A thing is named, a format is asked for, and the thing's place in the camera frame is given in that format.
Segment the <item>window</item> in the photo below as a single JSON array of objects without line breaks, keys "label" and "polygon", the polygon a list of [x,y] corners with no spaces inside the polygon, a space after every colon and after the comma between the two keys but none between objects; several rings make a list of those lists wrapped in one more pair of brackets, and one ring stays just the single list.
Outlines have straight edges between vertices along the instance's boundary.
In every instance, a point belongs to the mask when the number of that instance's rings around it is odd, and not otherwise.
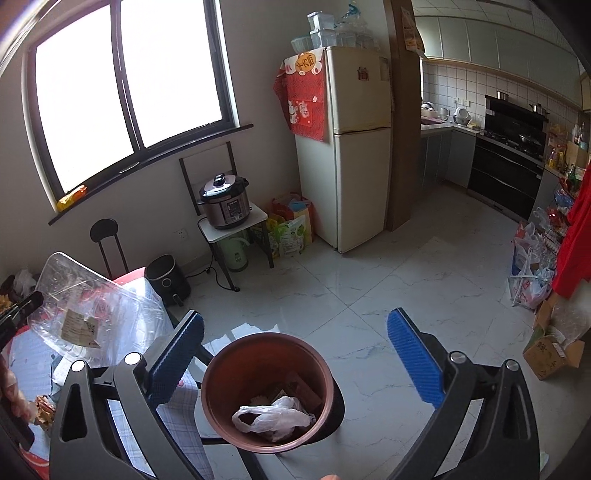
[{"label": "window", "polygon": [[213,0],[110,0],[30,50],[33,136],[56,199],[234,127]]}]

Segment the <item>plastic packaging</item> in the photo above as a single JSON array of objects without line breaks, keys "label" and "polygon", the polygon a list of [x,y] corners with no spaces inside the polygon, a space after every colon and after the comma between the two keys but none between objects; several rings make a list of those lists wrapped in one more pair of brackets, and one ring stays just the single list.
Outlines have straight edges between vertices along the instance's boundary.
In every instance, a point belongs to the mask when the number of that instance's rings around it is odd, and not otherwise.
[{"label": "plastic packaging", "polygon": [[308,15],[308,22],[310,23],[310,30],[322,30],[324,28],[334,30],[335,28],[335,16],[324,12],[312,12]]},{"label": "plastic packaging", "polygon": [[33,293],[33,290],[35,290],[36,283],[37,282],[31,275],[31,272],[24,268],[14,277],[14,283],[12,284],[12,288],[19,297],[24,299],[28,297],[31,293]]},{"label": "plastic packaging", "polygon": [[333,47],[336,45],[336,30],[314,30],[310,32],[314,48]]},{"label": "plastic packaging", "polygon": [[294,38],[291,41],[291,46],[298,55],[314,48],[314,44],[312,43],[312,38],[310,35]]},{"label": "plastic packaging", "polygon": [[[49,257],[37,290],[44,303],[28,317],[31,329],[67,360],[83,359],[91,368],[116,365],[130,352],[144,353],[170,325],[157,302],[136,296],[63,253]],[[73,343],[76,335],[83,341]]]},{"label": "plastic packaging", "polygon": [[[245,413],[258,417],[249,425],[240,419]],[[232,422],[242,433],[259,433],[274,443],[290,437],[296,427],[309,427],[315,421],[316,417],[308,415],[297,398],[285,395],[270,406],[240,407],[232,416]]]}]

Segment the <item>floor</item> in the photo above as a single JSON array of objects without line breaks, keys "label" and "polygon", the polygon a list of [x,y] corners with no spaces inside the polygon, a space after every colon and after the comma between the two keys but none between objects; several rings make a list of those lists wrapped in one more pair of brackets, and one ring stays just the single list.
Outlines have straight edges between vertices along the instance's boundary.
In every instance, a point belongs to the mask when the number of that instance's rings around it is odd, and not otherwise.
[{"label": "floor", "polygon": [[[385,317],[403,307],[416,325],[448,350],[475,363],[523,366],[537,416],[540,448],[550,455],[542,478],[561,461],[591,414],[591,360],[541,382],[521,352],[533,313],[511,307],[505,292],[517,224],[447,186],[438,187],[395,232],[383,232],[340,255],[322,240],[270,270],[256,248],[235,274],[240,293],[219,288],[213,275],[191,279],[185,310],[206,321],[204,343],[219,352],[256,332],[289,333],[326,359],[346,403],[341,428],[328,439],[275,456],[259,456],[272,480],[384,480],[414,443],[433,408],[423,403],[385,331]],[[203,365],[192,365],[199,380]],[[454,467],[478,413],[473,402],[441,472]],[[203,435],[215,436],[200,404]],[[231,446],[208,446],[216,479],[248,474]]]}]

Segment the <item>red cloth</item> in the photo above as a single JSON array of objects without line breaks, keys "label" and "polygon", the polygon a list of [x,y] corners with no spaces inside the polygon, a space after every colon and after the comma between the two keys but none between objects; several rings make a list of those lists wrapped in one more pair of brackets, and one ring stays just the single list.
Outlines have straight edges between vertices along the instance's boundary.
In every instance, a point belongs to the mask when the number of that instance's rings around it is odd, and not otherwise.
[{"label": "red cloth", "polygon": [[324,140],[326,121],[322,54],[318,48],[290,57],[281,65],[273,86],[290,130],[319,141]]},{"label": "red cloth", "polygon": [[581,280],[591,279],[591,166],[567,218],[571,227],[558,251],[552,288],[569,299]]}]

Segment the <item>plastic container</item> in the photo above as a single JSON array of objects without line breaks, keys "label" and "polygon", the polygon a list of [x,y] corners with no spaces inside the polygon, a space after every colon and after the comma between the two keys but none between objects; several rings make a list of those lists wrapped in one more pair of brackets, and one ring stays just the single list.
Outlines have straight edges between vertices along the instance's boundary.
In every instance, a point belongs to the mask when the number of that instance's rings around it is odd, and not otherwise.
[{"label": "plastic container", "polygon": [[[116,365],[130,352],[144,353],[170,325],[154,300],[136,296],[63,253],[49,257],[36,289],[45,300],[27,319],[31,330],[67,360],[86,360],[91,368]],[[70,325],[88,324],[99,348],[63,338],[66,317],[71,321],[72,314],[83,320]]]},{"label": "plastic container", "polygon": [[336,30],[314,30],[310,32],[314,48],[334,47],[336,45]]},{"label": "plastic container", "polygon": [[311,30],[333,30],[335,28],[335,16],[324,12],[313,12],[308,15]]},{"label": "plastic container", "polygon": [[312,43],[312,39],[309,35],[294,38],[291,41],[291,46],[297,54],[304,53],[305,51],[310,51],[314,48],[314,44]]}]

